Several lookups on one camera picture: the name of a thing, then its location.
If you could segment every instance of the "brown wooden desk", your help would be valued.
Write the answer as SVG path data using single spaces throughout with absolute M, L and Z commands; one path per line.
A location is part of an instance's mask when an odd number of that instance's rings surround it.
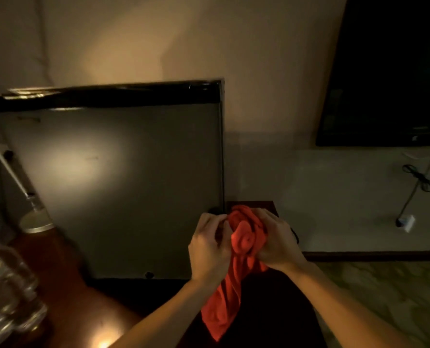
M 277 214 L 271 201 L 228 203 L 228 208 L 239 203 Z M 14 334 L 2 347 L 106 348 L 184 284 L 179 280 L 97 280 L 101 292 L 85 284 L 78 259 L 56 230 L 22 234 L 11 245 L 38 276 L 38 293 L 49 311 L 36 330 Z M 242 291 L 241 309 L 219 344 L 199 315 L 178 346 L 326 346 L 311 304 L 282 273 L 270 269 L 251 274 L 243 281 Z

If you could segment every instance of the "person's left hand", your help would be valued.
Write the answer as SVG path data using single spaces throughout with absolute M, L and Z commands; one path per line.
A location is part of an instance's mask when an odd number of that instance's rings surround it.
M 188 247 L 192 280 L 218 286 L 228 273 L 233 231 L 226 218 L 227 215 L 215 216 L 209 213 L 200 216 Z M 223 239 L 218 245 L 215 233 L 219 227 L 223 228 Z

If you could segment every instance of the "lamp base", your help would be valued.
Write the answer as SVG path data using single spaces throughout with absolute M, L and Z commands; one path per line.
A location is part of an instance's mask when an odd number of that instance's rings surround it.
M 39 233 L 54 228 L 45 208 L 27 213 L 21 218 L 19 226 L 24 233 Z

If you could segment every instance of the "person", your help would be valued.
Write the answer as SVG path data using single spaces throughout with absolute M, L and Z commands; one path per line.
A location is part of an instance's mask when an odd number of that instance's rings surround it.
M 258 259 L 282 271 L 305 294 L 343 348 L 408 348 L 402 333 L 374 315 L 329 280 L 303 256 L 290 226 L 265 209 L 253 209 L 268 239 Z M 202 214 L 189 244 L 191 279 L 166 304 L 119 338 L 112 348 L 175 347 L 228 272 L 231 230 L 227 215 Z M 215 232 L 223 228 L 220 244 Z

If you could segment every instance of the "red fabric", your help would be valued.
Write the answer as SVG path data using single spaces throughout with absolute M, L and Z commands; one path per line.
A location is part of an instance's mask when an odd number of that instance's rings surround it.
M 233 253 L 228 274 L 201 310 L 202 320 L 217 342 L 239 311 L 242 279 L 250 272 L 268 269 L 255 258 L 266 241 L 264 226 L 258 217 L 249 207 L 236 205 L 228 216 L 228 222 L 233 229 Z

